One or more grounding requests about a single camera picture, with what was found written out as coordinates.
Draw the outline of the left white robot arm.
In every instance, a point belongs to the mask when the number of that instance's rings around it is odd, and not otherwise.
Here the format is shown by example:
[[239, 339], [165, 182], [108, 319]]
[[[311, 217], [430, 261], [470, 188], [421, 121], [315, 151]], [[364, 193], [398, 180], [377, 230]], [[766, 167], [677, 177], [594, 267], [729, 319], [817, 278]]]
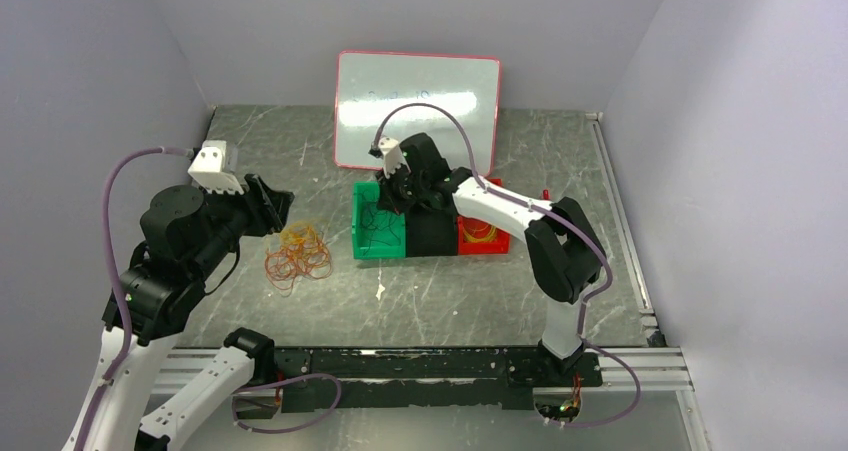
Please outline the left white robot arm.
[[246, 328], [231, 332], [199, 374], [157, 409], [146, 406], [156, 377], [207, 296], [206, 281], [243, 237], [283, 229], [295, 200], [248, 174], [240, 194], [175, 185], [157, 193], [140, 225], [144, 241], [111, 297], [96, 374], [67, 450], [179, 450], [212, 412], [244, 385], [278, 376], [274, 342]]

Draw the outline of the red plastic bin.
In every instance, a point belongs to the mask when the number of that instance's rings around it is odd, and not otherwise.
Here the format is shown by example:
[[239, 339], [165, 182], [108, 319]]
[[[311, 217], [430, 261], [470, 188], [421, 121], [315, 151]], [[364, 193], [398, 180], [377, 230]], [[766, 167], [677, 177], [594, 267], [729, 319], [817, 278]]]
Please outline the red plastic bin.
[[510, 249], [511, 236], [478, 219], [457, 217], [459, 255], [501, 255]]

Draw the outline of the black plastic bin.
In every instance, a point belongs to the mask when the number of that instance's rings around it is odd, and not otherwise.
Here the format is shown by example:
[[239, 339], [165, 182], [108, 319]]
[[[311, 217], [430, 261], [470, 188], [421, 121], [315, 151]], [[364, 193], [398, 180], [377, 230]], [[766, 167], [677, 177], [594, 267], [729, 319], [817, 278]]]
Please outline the black plastic bin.
[[404, 214], [404, 219], [407, 258], [458, 255], [458, 224], [455, 216], [414, 207]]

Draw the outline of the green plastic bin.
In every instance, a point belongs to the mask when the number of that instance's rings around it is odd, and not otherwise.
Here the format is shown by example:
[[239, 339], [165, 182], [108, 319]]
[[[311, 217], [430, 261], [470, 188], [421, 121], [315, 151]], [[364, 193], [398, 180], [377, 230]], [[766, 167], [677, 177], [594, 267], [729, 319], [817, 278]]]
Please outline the green plastic bin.
[[403, 214], [379, 209], [376, 182], [353, 184], [351, 240], [357, 260], [405, 258], [405, 219]]

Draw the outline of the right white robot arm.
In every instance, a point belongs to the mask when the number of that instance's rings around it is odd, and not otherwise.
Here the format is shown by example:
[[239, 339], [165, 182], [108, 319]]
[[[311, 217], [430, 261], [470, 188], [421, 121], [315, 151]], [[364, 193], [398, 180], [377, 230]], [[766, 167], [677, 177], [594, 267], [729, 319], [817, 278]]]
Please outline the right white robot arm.
[[576, 354], [585, 312], [579, 305], [594, 284], [606, 254], [580, 205], [571, 198], [533, 200], [481, 177], [451, 167], [434, 141], [418, 133], [402, 141], [377, 139], [370, 155], [382, 162], [376, 174], [381, 208], [407, 213], [427, 210], [490, 224], [522, 242], [534, 279], [547, 299], [540, 344], [542, 377], [562, 385], [578, 370]]

